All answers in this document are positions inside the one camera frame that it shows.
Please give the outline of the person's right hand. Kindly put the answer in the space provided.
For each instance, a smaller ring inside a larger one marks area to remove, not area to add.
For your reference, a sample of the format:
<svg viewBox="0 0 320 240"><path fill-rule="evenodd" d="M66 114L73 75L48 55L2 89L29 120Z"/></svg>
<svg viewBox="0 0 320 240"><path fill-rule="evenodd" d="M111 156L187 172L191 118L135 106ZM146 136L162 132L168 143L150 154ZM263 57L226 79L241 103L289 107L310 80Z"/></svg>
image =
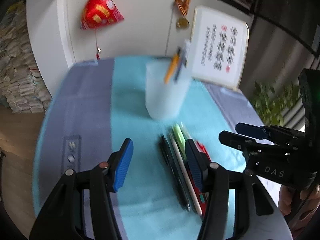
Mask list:
<svg viewBox="0 0 320 240"><path fill-rule="evenodd" d="M281 185L279 192L279 201L278 208L281 213L285 215L290 215L291 211L295 211L300 204L303 204L301 207L301 214L295 225L290 226L292 232L300 232L303 231L307 224L312 219L316 210L319 207L319 185L317 184L313 191L310 193L310 188L308 190L301 191L299 193L298 200L298 192L293 189Z"/></svg>

